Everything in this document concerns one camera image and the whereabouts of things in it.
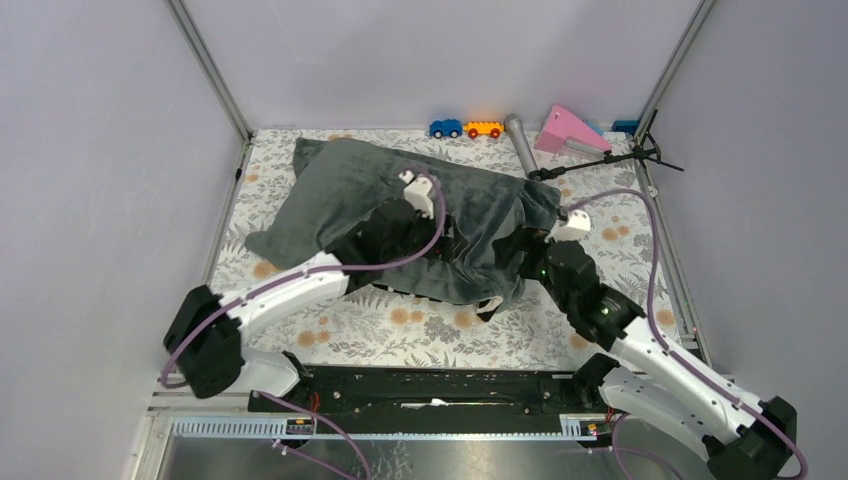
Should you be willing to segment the zebra and grey pillowcase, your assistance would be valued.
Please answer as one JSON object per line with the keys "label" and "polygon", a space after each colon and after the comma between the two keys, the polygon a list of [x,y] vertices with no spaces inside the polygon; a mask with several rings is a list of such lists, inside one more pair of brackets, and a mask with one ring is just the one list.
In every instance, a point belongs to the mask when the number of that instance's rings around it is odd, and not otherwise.
{"label": "zebra and grey pillowcase", "polygon": [[440,183],[458,235],[467,244],[455,260],[417,259],[387,270],[377,285],[453,305],[501,299],[509,306],[525,283],[495,265],[494,241],[521,226],[549,230],[560,193],[544,183],[364,141],[300,138],[296,181],[270,227],[247,235],[246,248],[280,269],[306,261],[348,233],[380,203],[400,198],[404,170],[426,170]]}

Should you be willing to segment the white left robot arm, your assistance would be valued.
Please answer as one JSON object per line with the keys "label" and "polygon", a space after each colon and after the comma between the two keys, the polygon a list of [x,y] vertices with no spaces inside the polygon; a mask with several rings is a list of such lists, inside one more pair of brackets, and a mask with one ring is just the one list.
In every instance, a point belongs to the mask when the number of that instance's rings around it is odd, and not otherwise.
{"label": "white left robot arm", "polygon": [[387,270],[443,259],[450,225],[443,201],[428,216],[393,198],[325,250],[272,278],[223,294],[207,285],[192,289],[163,339],[169,358],[160,384],[187,387],[198,399],[250,390],[272,396],[285,410],[301,409],[311,388],[303,368],[290,354],[252,347],[253,338],[304,308],[377,282]]}

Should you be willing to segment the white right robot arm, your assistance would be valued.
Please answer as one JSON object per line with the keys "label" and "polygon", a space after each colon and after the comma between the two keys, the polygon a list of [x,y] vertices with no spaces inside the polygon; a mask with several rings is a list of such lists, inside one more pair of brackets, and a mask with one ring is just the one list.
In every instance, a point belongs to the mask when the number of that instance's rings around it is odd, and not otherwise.
{"label": "white right robot arm", "polygon": [[797,412],[714,371],[668,340],[645,311],[601,282],[576,241],[522,227],[494,243],[496,264],[538,281],[569,324],[602,348],[580,370],[575,402],[631,413],[686,445],[716,479],[776,479],[792,455]]}

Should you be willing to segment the floral patterned table mat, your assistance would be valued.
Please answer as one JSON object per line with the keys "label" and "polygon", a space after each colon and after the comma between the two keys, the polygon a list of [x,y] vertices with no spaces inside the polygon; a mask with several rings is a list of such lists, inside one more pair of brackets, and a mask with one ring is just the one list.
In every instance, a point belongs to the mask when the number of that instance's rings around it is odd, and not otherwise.
{"label": "floral patterned table mat", "polygon": [[[211,287],[218,292],[274,275],[249,252],[245,237],[269,227],[295,181],[298,130],[261,130],[252,144]],[[576,165],[552,181],[562,204],[591,197],[593,229],[584,249],[602,280],[654,313],[661,330],[682,341],[692,331],[668,282],[650,283],[652,236],[636,168],[627,162],[589,167],[570,152],[539,152],[548,166]],[[253,346],[290,351],[304,363],[573,371],[595,353],[547,296],[531,282],[522,298],[489,321],[457,307],[365,288],[341,300],[308,307],[264,330]]]}

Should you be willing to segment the blue toy car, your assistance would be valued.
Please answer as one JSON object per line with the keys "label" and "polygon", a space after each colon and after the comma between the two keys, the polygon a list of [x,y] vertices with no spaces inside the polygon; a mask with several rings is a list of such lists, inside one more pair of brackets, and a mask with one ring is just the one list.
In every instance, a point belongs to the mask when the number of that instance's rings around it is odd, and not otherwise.
{"label": "blue toy car", "polygon": [[458,119],[434,120],[430,123],[428,133],[432,138],[458,138],[463,135],[463,124]]}

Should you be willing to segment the pink wedge block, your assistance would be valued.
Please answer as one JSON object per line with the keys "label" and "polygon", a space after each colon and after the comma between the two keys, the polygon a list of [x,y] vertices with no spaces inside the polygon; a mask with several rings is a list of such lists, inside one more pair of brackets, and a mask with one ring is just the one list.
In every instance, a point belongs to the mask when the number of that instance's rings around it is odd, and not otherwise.
{"label": "pink wedge block", "polygon": [[605,152],[612,150],[612,145],[601,133],[571,111],[560,105],[553,105],[537,135],[534,148],[551,154],[568,148],[589,155],[603,156]]}

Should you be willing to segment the grey microphone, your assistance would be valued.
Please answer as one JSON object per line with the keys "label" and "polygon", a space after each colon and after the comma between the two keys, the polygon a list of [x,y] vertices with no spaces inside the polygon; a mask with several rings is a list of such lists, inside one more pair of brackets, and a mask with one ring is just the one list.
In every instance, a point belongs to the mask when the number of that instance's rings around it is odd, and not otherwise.
{"label": "grey microphone", "polygon": [[504,119],[504,126],[526,176],[530,179],[536,179],[538,166],[525,135],[522,120],[516,114],[509,114]]}

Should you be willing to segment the yellow toy wagon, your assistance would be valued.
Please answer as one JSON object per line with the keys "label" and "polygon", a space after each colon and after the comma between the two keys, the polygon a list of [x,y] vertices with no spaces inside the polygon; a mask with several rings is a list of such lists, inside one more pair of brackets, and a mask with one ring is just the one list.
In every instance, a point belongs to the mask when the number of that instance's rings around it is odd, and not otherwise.
{"label": "yellow toy wagon", "polygon": [[487,136],[493,139],[499,138],[505,127],[499,122],[468,122],[463,125],[463,130],[471,139],[476,139],[481,136]]}

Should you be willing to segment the black mini tripod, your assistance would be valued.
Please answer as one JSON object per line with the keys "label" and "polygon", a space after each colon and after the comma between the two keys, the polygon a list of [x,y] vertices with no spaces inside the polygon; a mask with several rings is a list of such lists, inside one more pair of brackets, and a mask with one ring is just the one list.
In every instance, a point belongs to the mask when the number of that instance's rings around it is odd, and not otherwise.
{"label": "black mini tripod", "polygon": [[595,160],[588,163],[573,166],[559,166],[553,169],[536,168],[528,174],[528,178],[535,181],[552,180],[572,171],[601,165],[612,165],[627,160],[633,160],[635,163],[641,166],[643,170],[647,169],[647,162],[653,162],[660,166],[671,168],[679,172],[684,172],[684,168],[662,160],[661,148],[657,141],[654,139],[653,135],[651,134],[651,128],[654,124],[657,114],[658,109],[655,108],[648,120],[645,131],[643,132],[643,136],[633,144],[630,153],[613,155],[611,150],[607,150],[603,153],[603,157],[600,160]]}

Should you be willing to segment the blue block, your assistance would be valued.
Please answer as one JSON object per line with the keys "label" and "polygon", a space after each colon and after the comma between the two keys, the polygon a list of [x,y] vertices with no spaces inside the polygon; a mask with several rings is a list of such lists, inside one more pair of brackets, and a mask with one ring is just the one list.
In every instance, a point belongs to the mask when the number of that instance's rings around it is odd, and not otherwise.
{"label": "blue block", "polygon": [[635,136],[639,125],[639,120],[616,120],[611,125],[611,131]]}

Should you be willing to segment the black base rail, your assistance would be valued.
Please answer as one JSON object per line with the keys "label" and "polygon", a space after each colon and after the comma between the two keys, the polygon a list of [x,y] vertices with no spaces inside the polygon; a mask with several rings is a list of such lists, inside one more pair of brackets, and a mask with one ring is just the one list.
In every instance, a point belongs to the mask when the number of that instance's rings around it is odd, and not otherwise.
{"label": "black base rail", "polygon": [[601,421],[600,396],[568,372],[310,366],[284,400],[350,435],[560,435]]}

